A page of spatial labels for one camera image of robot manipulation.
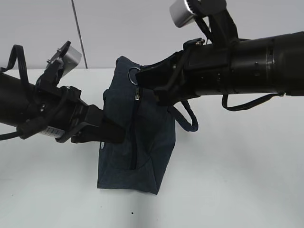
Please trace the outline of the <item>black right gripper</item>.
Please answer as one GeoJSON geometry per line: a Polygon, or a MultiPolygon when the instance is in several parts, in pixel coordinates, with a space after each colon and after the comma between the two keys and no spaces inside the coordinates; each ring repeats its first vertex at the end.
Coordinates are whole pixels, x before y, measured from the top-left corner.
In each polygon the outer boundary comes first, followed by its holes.
{"type": "Polygon", "coordinates": [[[152,65],[141,66],[135,74],[140,87],[153,89],[159,104],[171,106],[204,95],[228,96],[231,47],[203,45],[189,40],[183,50],[152,65]]]}

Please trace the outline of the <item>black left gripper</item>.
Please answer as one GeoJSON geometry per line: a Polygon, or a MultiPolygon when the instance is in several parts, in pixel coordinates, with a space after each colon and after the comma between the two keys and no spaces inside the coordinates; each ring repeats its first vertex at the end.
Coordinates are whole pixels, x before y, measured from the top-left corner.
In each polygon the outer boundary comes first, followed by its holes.
{"type": "Polygon", "coordinates": [[[36,89],[27,109],[23,138],[41,133],[58,143],[122,143],[125,129],[103,115],[96,105],[86,104],[75,87],[36,89]]]}

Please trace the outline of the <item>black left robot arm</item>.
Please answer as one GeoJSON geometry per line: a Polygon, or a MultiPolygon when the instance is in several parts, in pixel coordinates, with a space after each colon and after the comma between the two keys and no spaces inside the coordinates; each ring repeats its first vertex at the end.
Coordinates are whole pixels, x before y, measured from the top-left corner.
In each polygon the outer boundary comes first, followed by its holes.
{"type": "Polygon", "coordinates": [[[26,97],[21,80],[0,75],[0,122],[16,128],[1,140],[23,140],[46,134],[58,143],[122,143],[125,130],[109,119],[96,105],[81,99],[81,90],[73,86],[56,87],[44,81],[29,84],[33,101],[26,97]]]}

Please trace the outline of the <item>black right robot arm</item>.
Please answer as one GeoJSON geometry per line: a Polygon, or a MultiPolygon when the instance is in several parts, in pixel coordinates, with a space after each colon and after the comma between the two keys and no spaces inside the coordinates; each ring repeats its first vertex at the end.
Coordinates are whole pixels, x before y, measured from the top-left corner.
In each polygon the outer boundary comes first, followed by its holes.
{"type": "Polygon", "coordinates": [[[304,34],[238,40],[220,48],[194,41],[163,61],[142,67],[136,80],[154,92],[161,106],[205,95],[302,96],[304,34]]]}

